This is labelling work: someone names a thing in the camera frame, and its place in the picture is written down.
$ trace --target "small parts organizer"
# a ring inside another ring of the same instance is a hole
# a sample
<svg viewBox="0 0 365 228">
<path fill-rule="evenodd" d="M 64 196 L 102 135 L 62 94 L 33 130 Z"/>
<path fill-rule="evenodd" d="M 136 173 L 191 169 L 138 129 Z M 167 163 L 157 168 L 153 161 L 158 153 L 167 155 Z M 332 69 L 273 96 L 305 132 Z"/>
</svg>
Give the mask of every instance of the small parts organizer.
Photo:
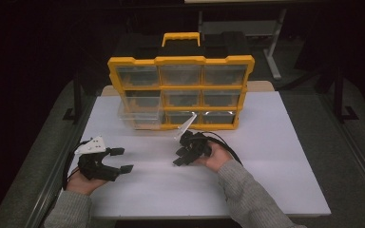
<svg viewBox="0 0 365 228">
<path fill-rule="evenodd" d="M 135 129 L 236 129 L 255 60 L 241 32 L 126 34 L 108 61 L 118 116 Z"/>
</svg>

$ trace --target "dark background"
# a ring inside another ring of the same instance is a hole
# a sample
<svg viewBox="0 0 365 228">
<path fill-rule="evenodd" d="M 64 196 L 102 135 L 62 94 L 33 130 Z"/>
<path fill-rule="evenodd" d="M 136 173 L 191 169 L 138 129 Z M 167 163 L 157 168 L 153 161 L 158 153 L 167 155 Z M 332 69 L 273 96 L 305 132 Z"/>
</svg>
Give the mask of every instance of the dark background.
<svg viewBox="0 0 365 228">
<path fill-rule="evenodd" d="M 76 73 L 86 93 L 109 85 L 106 62 L 122 33 L 197 30 L 197 9 L 161 7 L 181 2 L 133 9 L 145 1 L 0 1 L 0 203 L 62 88 Z M 206 20 L 279 13 L 279 5 L 259 8 L 209 8 Z M 289 8 L 280 39 L 294 37 L 306 40 L 298 68 L 334 56 L 365 97 L 365 1 Z"/>
</svg>

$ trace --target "plastic drawer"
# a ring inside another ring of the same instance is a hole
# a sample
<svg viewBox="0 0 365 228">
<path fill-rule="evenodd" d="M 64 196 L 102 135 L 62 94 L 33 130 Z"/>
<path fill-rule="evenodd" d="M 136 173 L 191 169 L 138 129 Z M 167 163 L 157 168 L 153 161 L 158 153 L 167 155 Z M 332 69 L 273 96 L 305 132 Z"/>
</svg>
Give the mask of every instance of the plastic drawer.
<svg viewBox="0 0 365 228">
<path fill-rule="evenodd" d="M 155 66 L 116 66 L 116 70 L 124 87 L 159 85 Z"/>
<path fill-rule="evenodd" d="M 166 106 L 199 106 L 201 104 L 199 90 L 163 90 Z"/>
<path fill-rule="evenodd" d="M 205 89 L 202 94 L 203 106 L 237 106 L 240 96 L 240 90 Z"/>
<path fill-rule="evenodd" d="M 201 83 L 200 65 L 160 66 L 163 86 L 197 86 Z"/>
<path fill-rule="evenodd" d="M 118 117 L 135 129 L 159 129 L 163 121 L 162 100 L 160 97 L 123 97 Z"/>
<path fill-rule="evenodd" d="M 206 65 L 203 67 L 203 84 L 242 85 L 247 65 Z"/>
<path fill-rule="evenodd" d="M 236 111 L 206 111 L 202 113 L 203 124 L 232 124 Z"/>
<path fill-rule="evenodd" d="M 184 124 L 189 118 L 192 117 L 192 111 L 168 111 L 165 112 L 165 115 L 168 117 L 170 124 Z M 197 124 L 199 118 L 200 117 L 197 116 L 192 124 Z"/>
</svg>

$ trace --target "wire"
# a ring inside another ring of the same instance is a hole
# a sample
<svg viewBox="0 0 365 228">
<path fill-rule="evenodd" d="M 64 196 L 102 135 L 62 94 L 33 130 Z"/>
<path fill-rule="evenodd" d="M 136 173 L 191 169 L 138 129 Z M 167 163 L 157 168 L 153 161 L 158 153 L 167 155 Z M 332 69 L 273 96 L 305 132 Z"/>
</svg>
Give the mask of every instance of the wire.
<svg viewBox="0 0 365 228">
<path fill-rule="evenodd" d="M 216 134 L 216 133 L 214 133 L 214 132 L 211 132 L 211 131 L 203 131 L 203 132 L 201 132 L 202 134 L 203 133 L 205 133 L 205 134 L 213 134 L 213 135 L 215 135 L 215 136 L 217 136 L 219 139 L 221 139 L 223 142 L 224 142 L 224 144 L 227 144 L 227 142 L 226 141 L 224 141 L 222 138 L 221 138 L 221 136 L 219 136 L 218 134 Z"/>
<path fill-rule="evenodd" d="M 73 157 L 74 157 L 74 152 L 77 148 L 79 148 L 79 146 L 83 145 L 83 144 L 86 144 L 88 143 L 89 141 L 84 141 L 84 142 L 79 142 L 77 143 L 67 154 L 67 160 L 65 161 L 65 164 L 64 164 L 64 170 L 62 172 L 62 189 L 65 191 L 67 189 L 67 179 L 68 179 L 68 176 L 67 176 L 67 171 L 69 170 L 70 168 L 70 164 L 72 163 L 73 161 Z"/>
<path fill-rule="evenodd" d="M 79 167 L 76 167 L 76 169 L 72 171 L 72 173 L 69 175 L 69 177 L 67 177 L 67 179 L 69 180 L 70 177 L 72 177 L 72 175 L 75 174 L 76 172 L 78 172 L 79 170 L 80 170 Z"/>
</svg>

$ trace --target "sleeve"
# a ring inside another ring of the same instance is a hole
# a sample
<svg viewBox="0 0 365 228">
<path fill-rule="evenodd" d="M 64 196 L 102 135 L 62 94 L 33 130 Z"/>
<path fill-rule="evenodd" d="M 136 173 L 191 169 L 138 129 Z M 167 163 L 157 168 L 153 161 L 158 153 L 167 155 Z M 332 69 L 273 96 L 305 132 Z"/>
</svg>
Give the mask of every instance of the sleeve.
<svg viewBox="0 0 365 228">
<path fill-rule="evenodd" d="M 47 217 L 44 227 L 86 228 L 90 221 L 91 198 L 79 193 L 64 191 Z"/>
<path fill-rule="evenodd" d="M 296 227 L 266 190 L 237 161 L 225 163 L 218 172 L 230 216 L 241 227 Z"/>
</svg>

